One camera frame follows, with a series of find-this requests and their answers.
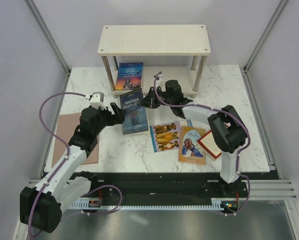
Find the Nineteen Eighty-Four book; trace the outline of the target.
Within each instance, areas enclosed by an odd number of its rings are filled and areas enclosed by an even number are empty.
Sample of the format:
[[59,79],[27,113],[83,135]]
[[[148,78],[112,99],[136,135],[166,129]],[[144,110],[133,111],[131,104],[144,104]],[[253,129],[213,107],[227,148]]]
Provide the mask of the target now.
[[123,135],[134,135],[149,131],[146,108],[140,105],[143,100],[142,89],[135,89],[120,96],[121,109],[126,111],[122,124]]

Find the Jane Eyre book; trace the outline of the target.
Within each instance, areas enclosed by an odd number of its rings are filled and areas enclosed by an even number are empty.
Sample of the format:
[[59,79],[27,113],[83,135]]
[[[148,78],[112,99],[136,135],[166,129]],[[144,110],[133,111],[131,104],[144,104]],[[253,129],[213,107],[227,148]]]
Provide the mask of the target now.
[[115,90],[129,91],[142,87],[143,62],[122,62],[118,66]]

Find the red cream cover book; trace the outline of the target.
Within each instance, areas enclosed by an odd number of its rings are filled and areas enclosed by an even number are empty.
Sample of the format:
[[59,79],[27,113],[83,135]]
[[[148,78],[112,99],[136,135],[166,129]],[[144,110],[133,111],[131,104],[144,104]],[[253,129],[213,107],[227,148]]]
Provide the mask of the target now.
[[208,131],[201,138],[197,140],[197,143],[209,154],[214,160],[222,155],[221,149],[217,146],[212,131]]

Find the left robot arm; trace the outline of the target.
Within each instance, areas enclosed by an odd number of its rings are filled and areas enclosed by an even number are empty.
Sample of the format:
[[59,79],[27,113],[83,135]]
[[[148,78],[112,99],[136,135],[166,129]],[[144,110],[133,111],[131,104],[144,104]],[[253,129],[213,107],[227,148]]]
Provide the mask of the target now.
[[93,197],[99,192],[99,184],[87,172],[82,172],[69,182],[74,171],[93,152],[98,136],[105,127],[122,124],[126,111],[114,102],[112,111],[92,103],[82,110],[79,124],[66,143],[66,150],[52,170],[34,187],[25,187],[20,193],[20,222],[46,233],[59,225],[63,213],[80,197]]

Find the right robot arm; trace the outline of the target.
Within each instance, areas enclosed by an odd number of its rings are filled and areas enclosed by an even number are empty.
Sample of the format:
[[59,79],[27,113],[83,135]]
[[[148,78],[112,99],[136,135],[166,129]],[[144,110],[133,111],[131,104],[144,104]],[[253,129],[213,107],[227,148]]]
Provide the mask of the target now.
[[140,101],[149,109],[168,106],[177,117],[195,120],[209,125],[213,139],[221,150],[219,193],[230,197],[237,190],[235,182],[242,176],[239,171],[240,155],[251,144],[251,136],[236,109],[226,105],[221,109],[212,108],[186,98],[177,80],[168,80],[165,91],[152,86]]

